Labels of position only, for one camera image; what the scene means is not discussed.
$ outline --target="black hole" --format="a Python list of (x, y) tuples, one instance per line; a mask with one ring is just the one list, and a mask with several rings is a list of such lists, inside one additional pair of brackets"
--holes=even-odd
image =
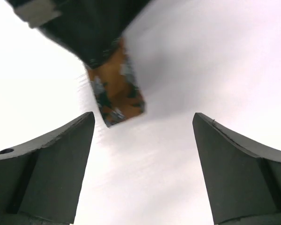
[(14, 151), (14, 149), (4, 149), (4, 150), (0, 151), (0, 155), (7, 154), (7, 153), (10, 153), (10, 152), (13, 152), (13, 151)]

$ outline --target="white surface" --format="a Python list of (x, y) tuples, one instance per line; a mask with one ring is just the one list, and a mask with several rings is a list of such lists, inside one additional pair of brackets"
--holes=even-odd
[(0, 150), (93, 110), (75, 225), (211, 225), (192, 117), (281, 150), (281, 0), (156, 0), (126, 36), (148, 112), (107, 129), (81, 63), (1, 1)]

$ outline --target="brown and green patterned object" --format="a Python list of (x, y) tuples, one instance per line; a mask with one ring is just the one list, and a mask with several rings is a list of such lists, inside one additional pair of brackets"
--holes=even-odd
[(107, 62), (95, 69), (87, 66), (86, 69), (107, 127), (144, 113), (143, 96), (122, 38), (118, 49)]

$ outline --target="screw hole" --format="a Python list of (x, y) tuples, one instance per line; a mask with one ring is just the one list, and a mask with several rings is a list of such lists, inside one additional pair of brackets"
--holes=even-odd
[(7, 153), (10, 153), (10, 152), (13, 152), (13, 151), (14, 151), (14, 149), (4, 149), (4, 150), (0, 151), (0, 155), (7, 154)]

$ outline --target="black object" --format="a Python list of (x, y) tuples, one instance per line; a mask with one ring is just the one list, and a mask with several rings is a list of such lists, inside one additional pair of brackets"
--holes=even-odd
[(32, 28), (96, 68), (118, 48), (122, 32), (150, 0), (7, 1)]
[(74, 223), (94, 126), (88, 112), (0, 151), (0, 225)]
[(193, 129), (214, 224), (281, 225), (281, 151), (201, 113)]

